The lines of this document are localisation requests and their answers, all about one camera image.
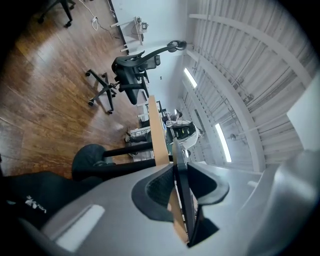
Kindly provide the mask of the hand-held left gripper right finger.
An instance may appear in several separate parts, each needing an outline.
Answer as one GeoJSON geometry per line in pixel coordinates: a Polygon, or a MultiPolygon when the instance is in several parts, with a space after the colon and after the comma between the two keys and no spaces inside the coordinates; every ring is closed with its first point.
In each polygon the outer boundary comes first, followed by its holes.
{"type": "Polygon", "coordinates": [[[317,254],[320,153],[303,151],[262,173],[188,165],[198,217],[191,256],[317,254]]]}

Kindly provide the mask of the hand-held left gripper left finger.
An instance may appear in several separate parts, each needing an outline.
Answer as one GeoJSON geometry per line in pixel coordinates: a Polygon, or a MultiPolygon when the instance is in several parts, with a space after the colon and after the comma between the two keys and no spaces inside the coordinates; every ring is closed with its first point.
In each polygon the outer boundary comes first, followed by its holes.
{"type": "Polygon", "coordinates": [[[73,255],[180,255],[188,248],[167,209],[173,170],[163,164],[104,181],[60,209],[42,232],[73,255]]]}

